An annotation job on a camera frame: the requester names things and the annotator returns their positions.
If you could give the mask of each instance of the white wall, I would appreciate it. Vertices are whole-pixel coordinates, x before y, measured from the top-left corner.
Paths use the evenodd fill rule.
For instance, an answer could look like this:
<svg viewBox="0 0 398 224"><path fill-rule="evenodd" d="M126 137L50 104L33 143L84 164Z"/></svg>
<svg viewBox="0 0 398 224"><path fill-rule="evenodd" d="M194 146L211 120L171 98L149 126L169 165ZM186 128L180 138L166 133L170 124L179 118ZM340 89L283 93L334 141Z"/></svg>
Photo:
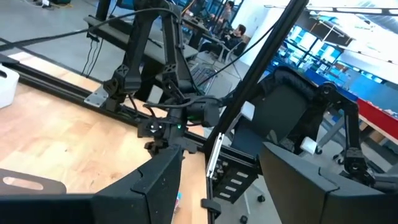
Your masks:
<svg viewBox="0 0 398 224"><path fill-rule="evenodd" d="M244 25L246 27L245 35L252 37L265 16L266 8L260 0L245 0L232 22L232 26L236 28L239 24Z"/></svg>
<svg viewBox="0 0 398 224"><path fill-rule="evenodd" d="M274 25L274 23L279 19L280 15L282 15L283 11L283 9L279 8L266 8L264 10L264 20L259 28L255 31L246 49L251 47L255 42L257 42L267 32L267 30L272 27L272 25ZM266 41L268 36L263 38L248 53L244 54L240 60L246 65L251 65L257 54L260 52L261 47L264 45L264 42Z"/></svg>

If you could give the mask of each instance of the metal pole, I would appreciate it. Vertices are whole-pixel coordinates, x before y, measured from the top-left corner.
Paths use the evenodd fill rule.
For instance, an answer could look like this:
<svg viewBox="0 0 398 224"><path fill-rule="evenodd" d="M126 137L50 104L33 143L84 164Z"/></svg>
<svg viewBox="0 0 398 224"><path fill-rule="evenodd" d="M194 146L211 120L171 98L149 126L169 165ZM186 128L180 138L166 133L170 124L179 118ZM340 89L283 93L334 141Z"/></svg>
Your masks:
<svg viewBox="0 0 398 224"><path fill-rule="evenodd" d="M101 21L106 20L110 5L111 0L99 0L95 17Z"/></svg>
<svg viewBox="0 0 398 224"><path fill-rule="evenodd" d="M248 96L249 92L255 85L257 85L261 75L264 73L279 46L303 12L308 1L309 0L291 0L279 20L276 22L274 29L269 34L268 39L250 66L247 75L245 75L243 81L237 86L236 92L238 94L234 94L232 100L234 103L231 103L226 107L219 123L213 128L207 141L203 145L203 150L207 159L210 158L211 150L217 135L219 133L224 134L228 129L229 124L231 124L236 115L241 111L241 107L246 101L246 96Z"/></svg>

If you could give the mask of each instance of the computer screen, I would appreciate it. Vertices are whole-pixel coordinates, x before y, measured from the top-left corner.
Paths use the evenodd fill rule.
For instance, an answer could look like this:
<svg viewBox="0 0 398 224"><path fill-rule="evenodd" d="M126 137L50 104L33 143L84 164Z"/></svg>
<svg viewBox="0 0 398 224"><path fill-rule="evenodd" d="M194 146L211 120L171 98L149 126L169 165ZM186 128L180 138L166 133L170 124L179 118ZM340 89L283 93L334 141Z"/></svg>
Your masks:
<svg viewBox="0 0 398 224"><path fill-rule="evenodd" d="M134 10L134 0L118 0L116 5L123 9Z"/></svg>

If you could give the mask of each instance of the office chair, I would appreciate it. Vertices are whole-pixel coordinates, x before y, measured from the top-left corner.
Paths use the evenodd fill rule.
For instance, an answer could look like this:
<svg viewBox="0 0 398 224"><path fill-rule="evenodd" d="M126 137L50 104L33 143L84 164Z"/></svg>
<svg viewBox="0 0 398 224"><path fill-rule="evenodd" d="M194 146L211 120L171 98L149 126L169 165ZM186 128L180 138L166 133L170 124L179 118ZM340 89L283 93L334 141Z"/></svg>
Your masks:
<svg viewBox="0 0 398 224"><path fill-rule="evenodd" d="M276 68L249 94L252 115L250 107L244 105L246 111L229 127L234 129L231 147L257 157L264 149L263 142L268 141L301 154L306 137L316 141L328 108L323 99L315 98L316 91L317 87L295 70Z"/></svg>

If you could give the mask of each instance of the wooden tabletop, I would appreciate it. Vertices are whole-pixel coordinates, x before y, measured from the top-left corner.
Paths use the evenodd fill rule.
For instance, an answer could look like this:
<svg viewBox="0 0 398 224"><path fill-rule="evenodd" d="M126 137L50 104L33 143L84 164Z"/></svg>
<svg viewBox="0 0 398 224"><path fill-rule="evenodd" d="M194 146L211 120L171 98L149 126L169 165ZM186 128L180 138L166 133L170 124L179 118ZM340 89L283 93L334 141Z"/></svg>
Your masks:
<svg viewBox="0 0 398 224"><path fill-rule="evenodd" d="M11 57L90 91L100 85L27 53ZM144 144L152 139L137 138L135 127L22 84L0 123L0 168L61 181L68 193L95 193L150 159ZM201 127L190 131L203 135ZM206 223L204 154L185 153L179 191L174 223Z"/></svg>

